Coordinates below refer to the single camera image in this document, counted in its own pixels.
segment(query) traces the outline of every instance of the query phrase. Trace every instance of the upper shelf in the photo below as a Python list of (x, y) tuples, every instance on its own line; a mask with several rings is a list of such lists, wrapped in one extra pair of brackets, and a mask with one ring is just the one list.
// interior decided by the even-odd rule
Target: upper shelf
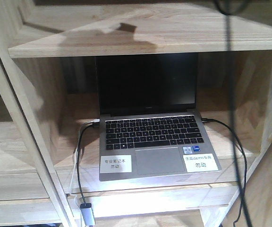
[[(252, 20), (260, 15), (261, 20)], [(8, 49), (12, 58), (212, 52), (226, 47), (224, 16), (202, 2), (36, 6), (28, 18), (21, 17), (23, 26)], [(272, 49), (270, 3), (253, 3), (231, 22), (233, 50)]]

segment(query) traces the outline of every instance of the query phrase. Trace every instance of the intel sticker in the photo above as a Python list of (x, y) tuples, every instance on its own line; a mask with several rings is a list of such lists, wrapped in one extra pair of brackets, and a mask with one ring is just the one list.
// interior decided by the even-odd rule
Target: intel sticker
[(192, 146), (192, 148), (193, 148), (193, 151), (200, 151), (199, 146)]
[(191, 147), (183, 147), (183, 152), (184, 154), (189, 155), (193, 153), (193, 150)]

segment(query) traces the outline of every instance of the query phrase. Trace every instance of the white paper sign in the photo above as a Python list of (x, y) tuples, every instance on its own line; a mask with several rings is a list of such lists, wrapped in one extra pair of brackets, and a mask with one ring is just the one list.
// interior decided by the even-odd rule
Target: white paper sign
[(183, 159), (189, 173), (218, 170), (213, 154), (184, 155)]
[(100, 160), (100, 173), (131, 173), (132, 158), (130, 155), (102, 156)]

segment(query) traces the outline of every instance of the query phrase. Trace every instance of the touchpad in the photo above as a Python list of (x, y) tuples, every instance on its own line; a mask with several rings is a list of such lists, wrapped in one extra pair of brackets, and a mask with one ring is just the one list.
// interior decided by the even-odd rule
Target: touchpad
[(178, 148), (136, 150), (139, 175), (183, 172)]

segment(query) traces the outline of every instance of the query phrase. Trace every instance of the lower shelf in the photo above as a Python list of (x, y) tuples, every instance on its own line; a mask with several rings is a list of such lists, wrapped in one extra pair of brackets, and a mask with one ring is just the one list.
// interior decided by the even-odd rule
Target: lower shelf
[(50, 199), (0, 201), (0, 226), (60, 222)]

